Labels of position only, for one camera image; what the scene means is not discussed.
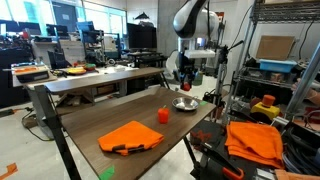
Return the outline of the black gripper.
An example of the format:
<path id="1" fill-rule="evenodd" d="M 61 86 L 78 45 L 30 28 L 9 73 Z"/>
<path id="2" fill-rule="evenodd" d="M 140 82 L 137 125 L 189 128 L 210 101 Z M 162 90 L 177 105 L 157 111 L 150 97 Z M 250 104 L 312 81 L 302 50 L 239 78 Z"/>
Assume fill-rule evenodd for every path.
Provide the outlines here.
<path id="1" fill-rule="evenodd" d="M 181 74 L 180 76 L 180 89 L 185 89 L 185 76 L 184 75 L 190 75 L 189 76 L 189 84 L 192 88 L 193 81 L 195 78 L 195 74 L 197 73 L 197 69 L 194 66 L 195 61 L 192 59 L 189 59 L 185 56 L 184 52 L 178 53 L 179 58 L 179 72 Z"/>

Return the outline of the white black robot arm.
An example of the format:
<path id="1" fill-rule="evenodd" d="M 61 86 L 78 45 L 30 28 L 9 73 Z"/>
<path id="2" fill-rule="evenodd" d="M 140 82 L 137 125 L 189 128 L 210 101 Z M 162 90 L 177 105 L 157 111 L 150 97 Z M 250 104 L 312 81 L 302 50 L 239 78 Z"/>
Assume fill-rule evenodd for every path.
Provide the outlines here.
<path id="1" fill-rule="evenodd" d="M 209 0 L 186 0 L 174 16 L 173 28 L 178 36 L 179 66 L 175 72 L 180 89 L 189 91 L 198 74 L 194 60 L 214 58 L 213 43 L 218 41 L 219 18 L 205 6 Z M 193 49 L 193 40 L 205 38 L 208 42 L 204 50 Z"/>

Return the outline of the person's hand at right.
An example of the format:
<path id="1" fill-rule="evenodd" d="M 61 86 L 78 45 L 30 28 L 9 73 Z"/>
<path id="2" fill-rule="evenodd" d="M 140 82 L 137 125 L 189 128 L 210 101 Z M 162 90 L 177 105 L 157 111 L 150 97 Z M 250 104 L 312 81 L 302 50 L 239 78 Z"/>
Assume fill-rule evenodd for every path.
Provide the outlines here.
<path id="1" fill-rule="evenodd" d="M 297 81 L 291 86 L 291 90 L 295 91 L 300 83 L 301 79 L 298 78 Z M 307 91 L 307 94 L 305 96 L 307 100 L 315 104 L 316 106 L 320 106 L 320 93 L 317 92 L 316 90 L 310 88 Z"/>

